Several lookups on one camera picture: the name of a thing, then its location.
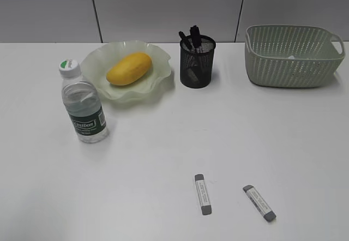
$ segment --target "pale green bowl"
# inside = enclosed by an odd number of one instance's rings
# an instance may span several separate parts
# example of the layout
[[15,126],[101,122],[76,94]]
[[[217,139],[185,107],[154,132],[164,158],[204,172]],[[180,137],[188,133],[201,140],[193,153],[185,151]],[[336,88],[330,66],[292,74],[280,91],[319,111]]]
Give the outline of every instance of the pale green bowl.
[[[144,52],[153,62],[152,68],[139,80],[127,86],[111,85],[107,72],[125,56]],[[170,55],[158,46],[142,41],[114,42],[91,52],[82,62],[82,73],[100,95],[118,103],[141,100],[156,89],[158,84],[171,75]]]

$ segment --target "water bottle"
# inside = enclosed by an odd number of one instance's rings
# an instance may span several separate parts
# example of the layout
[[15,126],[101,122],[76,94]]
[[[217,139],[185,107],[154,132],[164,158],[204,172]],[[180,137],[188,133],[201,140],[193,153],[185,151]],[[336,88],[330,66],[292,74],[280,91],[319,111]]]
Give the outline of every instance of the water bottle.
[[62,98],[78,138],[95,143],[108,134],[102,105],[95,87],[82,76],[77,61],[69,59],[59,66],[63,78]]

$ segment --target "basket handle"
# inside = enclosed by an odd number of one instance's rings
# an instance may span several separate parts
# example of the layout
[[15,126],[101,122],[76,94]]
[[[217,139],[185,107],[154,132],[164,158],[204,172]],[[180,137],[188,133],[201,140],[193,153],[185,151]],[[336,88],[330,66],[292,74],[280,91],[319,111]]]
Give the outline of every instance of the basket handle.
[[340,44],[340,46],[341,46],[341,48],[342,48],[342,53],[341,53],[341,54],[339,54],[339,55],[344,56],[344,55],[345,55],[345,50],[344,50],[344,44],[343,44],[343,41],[341,40],[341,38],[340,38],[338,35],[333,34],[333,33],[331,33],[331,34],[332,34],[331,39],[332,39],[332,38],[334,38],[336,41],[338,41],[338,42],[339,42],[339,44]]

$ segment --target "bottle label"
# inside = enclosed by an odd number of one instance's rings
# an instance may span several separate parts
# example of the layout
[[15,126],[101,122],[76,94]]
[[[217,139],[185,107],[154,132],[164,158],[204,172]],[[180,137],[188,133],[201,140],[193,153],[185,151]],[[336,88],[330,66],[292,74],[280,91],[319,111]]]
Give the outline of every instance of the bottle label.
[[75,131],[83,136],[93,136],[103,131],[106,122],[102,107],[94,114],[87,117],[75,117],[69,115]]

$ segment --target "white bottle cap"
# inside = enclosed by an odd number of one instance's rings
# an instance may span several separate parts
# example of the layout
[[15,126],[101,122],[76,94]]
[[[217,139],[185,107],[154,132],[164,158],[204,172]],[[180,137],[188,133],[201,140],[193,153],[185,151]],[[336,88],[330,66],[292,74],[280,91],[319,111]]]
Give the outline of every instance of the white bottle cap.
[[59,65],[59,72],[64,79],[74,79],[81,75],[81,68],[76,60],[67,59]]

